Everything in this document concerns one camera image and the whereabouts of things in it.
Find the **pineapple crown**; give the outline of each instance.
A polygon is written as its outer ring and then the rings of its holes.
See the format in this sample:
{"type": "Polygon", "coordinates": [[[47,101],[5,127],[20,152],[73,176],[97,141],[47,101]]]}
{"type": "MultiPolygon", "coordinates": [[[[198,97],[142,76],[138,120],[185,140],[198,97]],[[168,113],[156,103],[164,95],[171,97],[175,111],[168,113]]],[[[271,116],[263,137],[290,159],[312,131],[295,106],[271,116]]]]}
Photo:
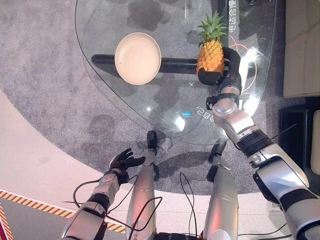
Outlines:
{"type": "Polygon", "coordinates": [[[206,42],[211,41],[220,41],[220,37],[227,36],[225,32],[222,32],[224,29],[227,29],[224,23],[220,23],[223,16],[219,16],[219,13],[215,11],[212,17],[208,13],[205,13],[206,21],[201,21],[201,25],[198,28],[203,28],[203,31],[199,33],[203,37],[199,43],[200,46],[203,46],[206,42]]]}

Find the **white sofa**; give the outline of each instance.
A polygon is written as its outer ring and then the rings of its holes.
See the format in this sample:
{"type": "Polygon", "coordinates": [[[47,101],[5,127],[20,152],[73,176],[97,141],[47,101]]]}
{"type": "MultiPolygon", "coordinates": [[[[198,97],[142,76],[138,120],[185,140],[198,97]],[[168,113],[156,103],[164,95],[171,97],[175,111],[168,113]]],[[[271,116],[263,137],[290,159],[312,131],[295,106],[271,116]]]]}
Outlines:
{"type": "Polygon", "coordinates": [[[287,0],[284,97],[320,96],[320,1],[287,0]]]}

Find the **gray carpet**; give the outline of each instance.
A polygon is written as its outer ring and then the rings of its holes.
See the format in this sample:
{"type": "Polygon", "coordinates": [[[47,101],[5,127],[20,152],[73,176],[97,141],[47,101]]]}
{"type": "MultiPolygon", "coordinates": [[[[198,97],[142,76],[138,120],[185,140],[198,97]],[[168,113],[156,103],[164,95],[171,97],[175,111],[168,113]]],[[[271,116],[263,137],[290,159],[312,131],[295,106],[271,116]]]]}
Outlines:
{"type": "MultiPolygon", "coordinates": [[[[65,0],[0,1],[0,88],[49,141],[104,172],[110,159],[127,147],[141,154],[147,131],[153,126],[106,88],[84,59],[75,32],[75,6],[75,1],[65,0]]],[[[284,19],[280,7],[277,28],[283,30],[284,19]]],[[[283,35],[276,36],[274,48],[263,100],[253,117],[270,135],[278,132],[278,109],[303,101],[281,97],[283,35]]],[[[206,174],[211,147],[182,143],[157,133],[160,180],[156,189],[182,193],[181,171],[195,194],[209,195],[212,185],[206,174]]],[[[232,167],[238,192],[257,192],[254,170],[245,156],[230,142],[223,156],[232,167]]]]}

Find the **white floor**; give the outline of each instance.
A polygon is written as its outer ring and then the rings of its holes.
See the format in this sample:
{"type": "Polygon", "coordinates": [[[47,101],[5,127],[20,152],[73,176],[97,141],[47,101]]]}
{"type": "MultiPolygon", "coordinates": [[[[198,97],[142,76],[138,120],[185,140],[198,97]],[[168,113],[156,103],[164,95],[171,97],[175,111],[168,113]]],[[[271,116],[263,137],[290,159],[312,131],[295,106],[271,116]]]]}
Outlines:
{"type": "MultiPolygon", "coordinates": [[[[0,189],[45,203],[76,210],[72,193],[80,183],[98,179],[102,173],[77,161],[45,139],[10,103],[0,90],[0,189]]],[[[116,195],[118,203],[132,185],[124,184],[116,195]]],[[[94,185],[78,191],[78,201],[88,199],[94,185]]],[[[156,212],[158,232],[187,233],[190,206],[183,194],[156,191],[163,201],[156,212]]],[[[195,196],[197,228],[202,229],[210,196],[195,196]]],[[[268,233],[285,223],[282,212],[260,193],[241,194],[239,200],[239,234],[268,233]]],[[[130,196],[113,212],[126,220],[130,196]]],[[[273,236],[289,234],[287,227],[273,236]]],[[[240,240],[269,236],[240,236],[240,240]]]]}

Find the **pineapple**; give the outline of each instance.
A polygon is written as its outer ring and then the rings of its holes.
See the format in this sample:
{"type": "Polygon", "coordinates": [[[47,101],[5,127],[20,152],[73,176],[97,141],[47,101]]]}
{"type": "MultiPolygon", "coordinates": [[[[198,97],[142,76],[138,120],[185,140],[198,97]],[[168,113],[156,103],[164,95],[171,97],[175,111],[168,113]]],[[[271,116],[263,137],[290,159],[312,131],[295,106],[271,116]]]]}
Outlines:
{"type": "Polygon", "coordinates": [[[227,29],[226,25],[220,23],[222,16],[215,11],[212,18],[206,13],[207,22],[201,21],[202,25],[198,28],[203,28],[199,34],[203,40],[199,43],[201,50],[198,55],[196,74],[199,69],[204,68],[208,72],[219,72],[223,74],[225,68],[224,53],[222,51],[222,44],[220,42],[221,36],[226,36],[222,30],[227,29]]]}

